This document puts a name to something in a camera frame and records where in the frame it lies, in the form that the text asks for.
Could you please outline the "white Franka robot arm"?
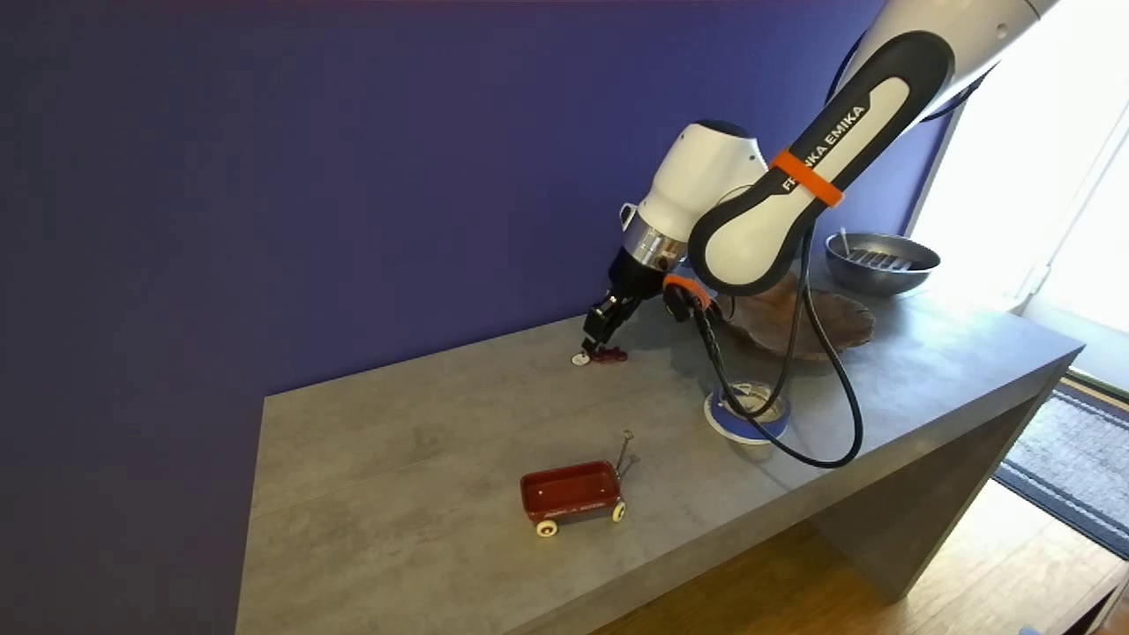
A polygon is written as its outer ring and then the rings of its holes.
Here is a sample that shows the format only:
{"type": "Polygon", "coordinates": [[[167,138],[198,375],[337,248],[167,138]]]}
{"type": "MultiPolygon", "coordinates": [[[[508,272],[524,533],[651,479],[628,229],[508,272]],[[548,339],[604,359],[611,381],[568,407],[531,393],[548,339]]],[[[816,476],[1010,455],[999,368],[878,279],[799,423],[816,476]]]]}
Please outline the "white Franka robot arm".
{"type": "Polygon", "coordinates": [[[771,160],[747,130],[695,120],[619,210],[611,289],[581,320],[589,359],[676,263],[708,289],[781,281],[816,220],[918,120],[965,95],[1059,0],[884,0],[826,106],[771,160]]]}

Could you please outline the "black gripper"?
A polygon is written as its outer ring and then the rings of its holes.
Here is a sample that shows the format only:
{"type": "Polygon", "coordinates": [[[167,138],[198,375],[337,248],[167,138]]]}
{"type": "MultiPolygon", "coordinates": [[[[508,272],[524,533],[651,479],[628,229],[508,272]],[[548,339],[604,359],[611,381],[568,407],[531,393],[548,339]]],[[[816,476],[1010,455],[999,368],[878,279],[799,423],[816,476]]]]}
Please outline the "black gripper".
{"type": "Polygon", "coordinates": [[[607,344],[614,332],[662,289],[667,272],[638,263],[628,252],[616,252],[607,269],[607,292],[585,310],[581,344],[594,350],[596,359],[619,356],[616,344],[607,344]]]}

